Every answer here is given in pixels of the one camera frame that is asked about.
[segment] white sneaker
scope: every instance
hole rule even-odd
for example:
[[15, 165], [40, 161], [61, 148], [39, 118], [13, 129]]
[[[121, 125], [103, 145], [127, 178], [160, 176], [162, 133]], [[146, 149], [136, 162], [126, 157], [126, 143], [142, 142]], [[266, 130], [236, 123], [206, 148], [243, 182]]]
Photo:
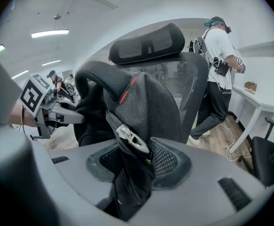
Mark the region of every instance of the white sneaker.
[[205, 137], [207, 137], [207, 136], [209, 136], [209, 135], [210, 135], [210, 130], [206, 131], [206, 132], [203, 134], [203, 136], [205, 136]]
[[196, 140], [196, 139], [193, 139], [191, 136], [188, 137], [188, 139], [195, 145], [199, 145], [200, 144], [200, 140]]

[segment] wooden floor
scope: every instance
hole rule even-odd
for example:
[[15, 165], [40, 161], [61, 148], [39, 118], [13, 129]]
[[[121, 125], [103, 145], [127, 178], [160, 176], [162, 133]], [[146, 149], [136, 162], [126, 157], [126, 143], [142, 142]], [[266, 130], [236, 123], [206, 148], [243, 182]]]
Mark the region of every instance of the wooden floor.
[[[231, 130], [231, 132], [235, 136], [235, 141], [242, 134], [241, 128], [238, 124], [235, 123], [235, 120], [232, 116], [227, 116], [225, 122], [223, 122], [222, 124]], [[50, 139], [39, 139], [38, 141], [43, 143], [45, 147], [50, 151], [78, 147], [78, 143], [74, 136], [73, 125], [57, 128], [53, 132]], [[211, 130], [210, 136], [202, 136], [200, 138], [200, 144], [198, 146], [195, 146], [190, 141], [187, 142], [187, 145], [210, 150], [212, 152], [220, 154], [221, 156], [226, 157], [226, 150], [233, 142], [233, 135], [225, 127], [218, 125]], [[247, 140], [243, 142], [243, 144], [235, 151], [235, 153], [228, 153], [228, 158], [230, 160], [235, 160], [240, 155], [244, 155], [245, 157], [251, 156], [250, 145]], [[233, 163], [236, 163], [239, 167], [245, 169], [242, 162], [235, 161]]]

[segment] white desk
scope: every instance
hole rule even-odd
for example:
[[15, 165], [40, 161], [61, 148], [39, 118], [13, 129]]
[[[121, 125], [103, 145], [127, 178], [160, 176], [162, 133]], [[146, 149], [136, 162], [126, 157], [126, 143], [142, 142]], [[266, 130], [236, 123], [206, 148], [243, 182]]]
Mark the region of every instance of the white desk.
[[240, 111], [236, 115], [236, 121], [235, 123], [238, 123], [240, 121], [240, 118], [242, 117], [242, 113], [244, 111], [246, 102], [250, 102], [252, 105], [255, 106], [255, 112], [252, 115], [249, 124], [245, 128], [245, 131], [241, 134], [240, 138], [236, 141], [236, 143], [230, 148], [229, 153], [234, 153], [235, 150], [242, 144], [242, 142], [246, 139], [247, 135], [252, 130], [255, 122], [257, 121], [260, 112], [261, 111], [268, 111], [274, 113], [274, 103], [271, 101], [268, 101], [267, 99], [261, 97], [258, 93], [253, 95], [252, 93], [246, 91], [244, 89], [244, 86], [236, 86], [233, 85], [233, 91], [239, 95], [242, 96], [242, 104], [240, 107]]

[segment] chair headrest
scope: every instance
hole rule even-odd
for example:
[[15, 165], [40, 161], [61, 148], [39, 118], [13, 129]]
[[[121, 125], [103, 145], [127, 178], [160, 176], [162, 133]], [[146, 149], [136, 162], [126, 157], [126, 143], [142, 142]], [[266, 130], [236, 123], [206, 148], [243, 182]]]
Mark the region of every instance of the chair headrest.
[[140, 62], [180, 53], [185, 39], [175, 24], [168, 24], [153, 32], [116, 41], [110, 49], [110, 60], [117, 64]]

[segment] desk leg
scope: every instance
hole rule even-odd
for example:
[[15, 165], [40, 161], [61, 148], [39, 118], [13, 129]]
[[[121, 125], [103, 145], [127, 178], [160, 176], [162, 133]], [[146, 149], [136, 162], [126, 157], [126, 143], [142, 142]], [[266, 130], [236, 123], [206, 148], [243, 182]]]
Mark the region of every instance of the desk leg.
[[238, 140], [236, 141], [236, 143], [233, 145], [233, 147], [230, 148], [229, 153], [234, 153], [235, 150], [242, 144], [242, 142], [246, 139], [247, 135], [250, 133], [250, 131], [252, 130], [255, 122], [257, 121], [259, 115], [261, 112], [261, 106], [257, 107], [255, 109], [255, 112], [253, 114], [253, 116], [251, 117], [251, 120], [248, 124], [248, 126], [245, 128], [245, 131], [241, 134], [240, 138], [238, 138]]
[[238, 111], [238, 114], [236, 115], [235, 123], [239, 123], [240, 118], [242, 117], [242, 113], [243, 113], [243, 111], [245, 109], [245, 105], [246, 105], [246, 99], [243, 98], [242, 102], [241, 102], [241, 107], [240, 107], [240, 109]]

